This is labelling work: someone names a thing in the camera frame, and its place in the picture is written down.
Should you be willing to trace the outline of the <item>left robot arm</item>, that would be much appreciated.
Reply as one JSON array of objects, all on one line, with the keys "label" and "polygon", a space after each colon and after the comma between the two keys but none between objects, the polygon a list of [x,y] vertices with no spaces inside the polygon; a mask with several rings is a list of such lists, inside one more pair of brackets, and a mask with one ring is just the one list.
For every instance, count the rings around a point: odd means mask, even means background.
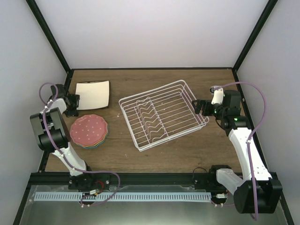
[{"label": "left robot arm", "polygon": [[77,108],[80,96],[70,94],[62,84],[46,82],[39,88],[39,98],[44,104],[44,109],[30,116],[39,148],[59,158],[71,177],[80,176],[79,183],[83,188],[93,188],[96,178],[88,173],[90,167],[72,147],[70,132],[62,116],[79,115]]}]

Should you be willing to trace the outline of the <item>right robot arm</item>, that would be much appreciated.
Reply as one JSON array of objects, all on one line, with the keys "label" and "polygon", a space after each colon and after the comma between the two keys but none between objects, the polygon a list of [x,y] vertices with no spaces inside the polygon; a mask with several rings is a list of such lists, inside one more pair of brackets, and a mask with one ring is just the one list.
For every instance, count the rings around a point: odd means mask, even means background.
[{"label": "right robot arm", "polygon": [[252,138],[246,116],[241,115],[241,94],[236,90],[210,89],[212,100],[193,100],[196,114],[213,116],[232,143],[242,169],[242,177],[228,166],[213,166],[209,185],[224,186],[232,195],[236,210],[241,214],[274,213],[282,193],[282,185],[265,167]]}]

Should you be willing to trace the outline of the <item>blue polka dot plate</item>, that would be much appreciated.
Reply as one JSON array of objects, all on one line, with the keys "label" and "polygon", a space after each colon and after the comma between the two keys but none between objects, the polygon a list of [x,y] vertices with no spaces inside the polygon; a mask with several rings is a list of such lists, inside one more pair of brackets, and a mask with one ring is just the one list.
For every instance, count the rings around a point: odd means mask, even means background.
[{"label": "blue polka dot plate", "polygon": [[97,142],[94,145],[87,145],[87,146],[82,146],[84,149],[93,149],[101,145],[104,141],[106,140],[106,137],[104,137],[101,141]]}]

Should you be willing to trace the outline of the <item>pink polka dot plate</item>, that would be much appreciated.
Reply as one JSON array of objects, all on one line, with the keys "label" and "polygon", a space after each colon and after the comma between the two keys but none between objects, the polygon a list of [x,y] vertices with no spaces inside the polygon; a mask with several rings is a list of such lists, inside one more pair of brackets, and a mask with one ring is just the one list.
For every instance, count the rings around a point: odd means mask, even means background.
[{"label": "pink polka dot plate", "polygon": [[75,144],[90,145],[100,141],[108,132],[108,123],[95,114],[78,118],[70,127],[70,136]]}]

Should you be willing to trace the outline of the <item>yellow polka dot plate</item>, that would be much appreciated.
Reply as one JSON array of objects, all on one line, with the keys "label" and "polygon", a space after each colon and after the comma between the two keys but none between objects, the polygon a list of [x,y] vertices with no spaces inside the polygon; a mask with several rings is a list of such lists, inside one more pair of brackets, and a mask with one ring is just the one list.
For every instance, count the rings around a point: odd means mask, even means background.
[{"label": "yellow polka dot plate", "polygon": [[100,144],[102,144],[106,140],[108,134],[109,133],[107,132],[100,141],[98,141],[98,142],[96,142],[94,144],[90,144],[90,145],[81,145],[81,144],[78,144],[78,146],[81,146],[81,147],[83,147],[85,149],[95,148],[95,147],[99,146]]}]

